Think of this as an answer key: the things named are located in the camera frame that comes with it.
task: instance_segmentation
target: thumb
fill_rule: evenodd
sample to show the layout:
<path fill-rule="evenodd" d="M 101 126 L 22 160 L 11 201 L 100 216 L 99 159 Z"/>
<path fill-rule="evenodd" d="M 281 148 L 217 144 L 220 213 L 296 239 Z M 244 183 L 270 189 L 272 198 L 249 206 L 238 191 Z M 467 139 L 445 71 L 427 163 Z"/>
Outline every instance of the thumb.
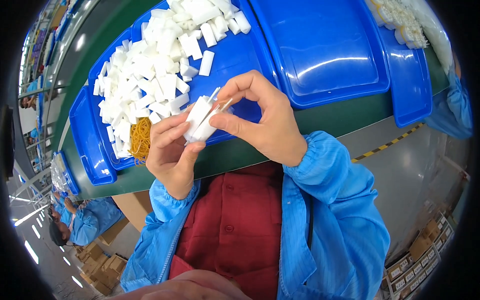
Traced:
<path fill-rule="evenodd" d="M 205 142 L 188 144 L 183 150 L 175 168 L 181 172 L 193 172 L 193 166 L 195 165 L 195 161 L 197 161 L 198 153 L 204 148 Z"/>
<path fill-rule="evenodd" d="M 235 115 L 220 113 L 210 118 L 210 126 L 221 129 L 241 138 L 247 143 L 254 145 L 254 139 L 258 136 L 259 124 L 241 119 Z"/>

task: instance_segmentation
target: red shirt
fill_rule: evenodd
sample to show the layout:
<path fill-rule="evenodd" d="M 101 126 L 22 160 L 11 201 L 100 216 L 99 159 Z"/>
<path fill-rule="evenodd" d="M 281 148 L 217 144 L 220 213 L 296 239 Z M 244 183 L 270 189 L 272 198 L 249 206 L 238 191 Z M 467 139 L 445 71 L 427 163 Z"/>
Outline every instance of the red shirt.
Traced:
<path fill-rule="evenodd" d="M 252 299 L 276 299 L 282 177 L 280 164 L 266 162 L 214 178 L 192 205 L 168 278 L 208 270 Z"/>

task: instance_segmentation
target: workbench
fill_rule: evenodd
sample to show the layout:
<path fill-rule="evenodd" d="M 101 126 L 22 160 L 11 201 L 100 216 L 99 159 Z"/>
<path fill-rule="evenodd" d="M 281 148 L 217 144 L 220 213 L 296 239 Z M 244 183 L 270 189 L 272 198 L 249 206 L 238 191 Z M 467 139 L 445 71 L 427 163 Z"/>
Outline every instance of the workbench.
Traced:
<path fill-rule="evenodd" d="M 62 103 L 55 129 L 55 138 L 52 141 L 54 149 L 59 145 L 70 106 L 78 91 L 84 85 L 92 65 L 126 27 L 157 3 L 158 0 L 141 1 L 140 3 L 133 0 L 123 0 L 105 20 L 92 39 L 87 42 L 85 54 L 78 61 L 72 80 L 68 85 L 65 100 Z M 435 95 L 448 87 L 448 79 L 433 49 L 431 47 L 425 49 L 425 54 L 431 77 L 432 92 Z M 295 111 L 295 118 L 302 134 L 323 130 L 335 137 L 369 126 L 392 115 L 390 91 Z M 145 166 L 137 166 L 117 171 L 118 179 L 113 184 L 93 186 L 80 161 L 71 129 L 66 132 L 61 149 L 81 190 L 78 195 L 79 199 L 148 190 L 155 179 Z M 204 149 L 199 154 L 195 164 L 195 178 L 204 178 L 264 161 L 267 161 L 265 156 L 243 140 L 235 138 Z"/>

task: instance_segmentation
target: right hand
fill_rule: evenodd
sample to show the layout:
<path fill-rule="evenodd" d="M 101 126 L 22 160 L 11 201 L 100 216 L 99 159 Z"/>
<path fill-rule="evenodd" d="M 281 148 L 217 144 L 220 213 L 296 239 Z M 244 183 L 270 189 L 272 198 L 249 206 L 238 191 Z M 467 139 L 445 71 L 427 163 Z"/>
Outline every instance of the right hand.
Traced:
<path fill-rule="evenodd" d="M 218 93 L 220 104 L 233 98 L 232 104 L 242 98 L 258 103 L 262 118 L 258 124 L 232 114 L 216 114 L 210 125 L 235 135 L 267 158 L 296 167 L 307 152 L 307 142 L 293 115 L 287 96 L 275 88 L 263 75 L 253 70 L 230 79 Z"/>
<path fill-rule="evenodd" d="M 190 143 L 186 147 L 183 134 L 190 123 L 188 113 L 165 118 L 150 130 L 150 152 L 147 169 L 160 181 L 167 192 L 177 200 L 185 199 L 193 186 L 193 166 L 204 142 Z"/>

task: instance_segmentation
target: yellow and black warning tape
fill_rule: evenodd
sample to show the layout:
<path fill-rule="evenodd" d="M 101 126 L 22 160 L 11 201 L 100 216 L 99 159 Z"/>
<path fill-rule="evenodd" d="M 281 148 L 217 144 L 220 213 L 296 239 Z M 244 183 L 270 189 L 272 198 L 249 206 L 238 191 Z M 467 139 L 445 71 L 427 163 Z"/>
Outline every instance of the yellow and black warning tape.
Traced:
<path fill-rule="evenodd" d="M 384 150 L 386 148 L 388 148 L 389 146 L 395 144 L 396 142 L 400 141 L 401 139 L 403 139 L 404 137 L 406 137 L 407 135 L 411 134 L 412 132 L 414 132 L 415 130 L 417 130 L 418 128 L 422 127 L 425 123 L 420 123 L 418 124 L 417 126 L 413 127 L 412 129 L 410 129 L 408 132 L 402 134 L 401 136 L 397 137 L 396 139 L 394 139 L 393 141 L 391 142 L 388 142 L 386 143 L 385 145 L 381 145 L 380 147 L 376 148 L 376 149 L 373 149 L 372 151 L 369 151 L 363 155 L 360 155 L 359 157 L 357 158 L 354 158 L 352 159 L 352 163 L 356 163 L 357 161 L 361 160 L 361 159 L 364 159 L 366 157 L 369 157 L 371 155 L 374 155 L 375 153 L 377 152 L 380 152 L 381 150 Z"/>

